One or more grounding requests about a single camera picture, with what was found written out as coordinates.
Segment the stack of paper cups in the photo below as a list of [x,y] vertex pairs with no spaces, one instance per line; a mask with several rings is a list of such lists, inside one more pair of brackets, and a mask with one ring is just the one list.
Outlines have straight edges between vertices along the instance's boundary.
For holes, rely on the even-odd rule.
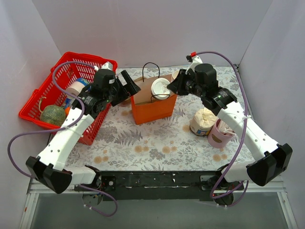
[[173,82],[176,79],[176,77],[179,75],[179,72],[180,72],[179,70],[176,70],[175,72],[172,73],[171,82]]

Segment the white plastic cup lid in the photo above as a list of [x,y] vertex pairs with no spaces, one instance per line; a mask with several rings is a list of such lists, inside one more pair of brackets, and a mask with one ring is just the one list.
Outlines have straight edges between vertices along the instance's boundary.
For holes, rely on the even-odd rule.
[[154,97],[156,94],[169,94],[171,93],[170,90],[167,89],[167,85],[170,82],[165,78],[157,78],[151,85],[151,93]]

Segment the orange paper bag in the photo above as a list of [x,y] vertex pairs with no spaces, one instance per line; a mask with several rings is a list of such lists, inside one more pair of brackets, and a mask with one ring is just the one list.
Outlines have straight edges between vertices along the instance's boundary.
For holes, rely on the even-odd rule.
[[170,117],[173,113],[177,95],[171,92],[170,97],[165,100],[157,100],[152,96],[151,85],[157,78],[165,78],[171,82],[170,75],[161,75],[160,68],[157,69],[157,76],[145,78],[143,75],[135,80],[141,90],[132,96],[131,106],[135,123],[138,125]]

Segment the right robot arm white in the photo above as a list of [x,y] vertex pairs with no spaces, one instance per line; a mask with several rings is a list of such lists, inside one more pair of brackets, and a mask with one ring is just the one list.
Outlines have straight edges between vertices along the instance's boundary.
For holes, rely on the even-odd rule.
[[287,169],[293,152],[290,145],[277,143],[244,114],[237,98],[218,85],[212,65],[199,64],[189,73],[181,69],[167,88],[177,95],[198,96],[204,107],[229,125],[251,152],[253,162],[232,165],[228,172],[223,171],[215,178],[220,189],[228,189],[233,182],[242,180],[264,186]]

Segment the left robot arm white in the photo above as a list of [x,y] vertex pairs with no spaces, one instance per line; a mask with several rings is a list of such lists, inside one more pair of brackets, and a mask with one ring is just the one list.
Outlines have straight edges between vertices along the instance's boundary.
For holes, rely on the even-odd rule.
[[66,120],[50,143],[36,157],[27,159],[26,166],[34,178],[55,193],[62,193],[70,185],[85,184],[92,191],[101,187],[98,169],[92,166],[64,167],[76,143],[107,105],[116,106],[141,90],[126,70],[121,74],[126,85],[114,71],[99,69],[93,83],[85,86],[73,101]]

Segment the toilet paper roll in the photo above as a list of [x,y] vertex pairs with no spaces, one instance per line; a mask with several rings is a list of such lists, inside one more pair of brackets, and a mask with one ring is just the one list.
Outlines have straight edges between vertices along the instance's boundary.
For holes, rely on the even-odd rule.
[[78,96],[82,89],[88,84],[89,82],[86,79],[77,78],[65,91],[74,96]]

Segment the napkin filled paper tub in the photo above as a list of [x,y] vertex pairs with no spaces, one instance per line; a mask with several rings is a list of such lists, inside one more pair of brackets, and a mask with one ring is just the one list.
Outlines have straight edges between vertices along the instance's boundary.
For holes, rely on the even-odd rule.
[[197,136],[208,136],[217,117],[207,108],[198,110],[190,122],[190,130]]

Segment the orange fruit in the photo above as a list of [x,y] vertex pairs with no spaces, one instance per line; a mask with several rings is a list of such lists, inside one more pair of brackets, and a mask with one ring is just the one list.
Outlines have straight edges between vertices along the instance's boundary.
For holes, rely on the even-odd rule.
[[70,111],[70,107],[65,108],[65,114],[66,114],[66,116],[69,114],[69,111]]

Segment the green netted melon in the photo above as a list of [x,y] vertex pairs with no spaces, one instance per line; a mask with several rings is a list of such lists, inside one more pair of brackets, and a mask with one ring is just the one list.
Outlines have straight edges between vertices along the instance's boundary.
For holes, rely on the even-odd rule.
[[66,113],[59,106],[48,105],[42,111],[40,120],[51,125],[61,126],[66,120]]

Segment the floral table mat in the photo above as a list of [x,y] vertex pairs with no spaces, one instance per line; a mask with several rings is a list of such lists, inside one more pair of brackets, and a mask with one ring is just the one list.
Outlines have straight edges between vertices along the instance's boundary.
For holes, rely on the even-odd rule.
[[216,170],[230,162],[239,146],[234,137],[217,149],[189,128],[203,107],[194,95],[179,96],[170,117],[137,125],[131,102],[111,107],[92,145],[78,143],[66,168],[93,166],[99,170]]

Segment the pink cup holder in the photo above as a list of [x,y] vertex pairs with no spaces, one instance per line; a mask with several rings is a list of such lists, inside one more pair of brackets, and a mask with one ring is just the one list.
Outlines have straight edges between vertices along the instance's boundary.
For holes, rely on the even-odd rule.
[[218,130],[221,119],[218,119],[208,135],[208,143],[214,148],[224,148],[235,135],[223,135]]

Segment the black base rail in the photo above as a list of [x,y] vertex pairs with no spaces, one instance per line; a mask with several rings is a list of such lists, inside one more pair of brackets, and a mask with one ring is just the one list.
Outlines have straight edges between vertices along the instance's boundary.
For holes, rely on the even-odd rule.
[[117,200],[199,199],[210,201],[219,171],[102,171],[86,187]]

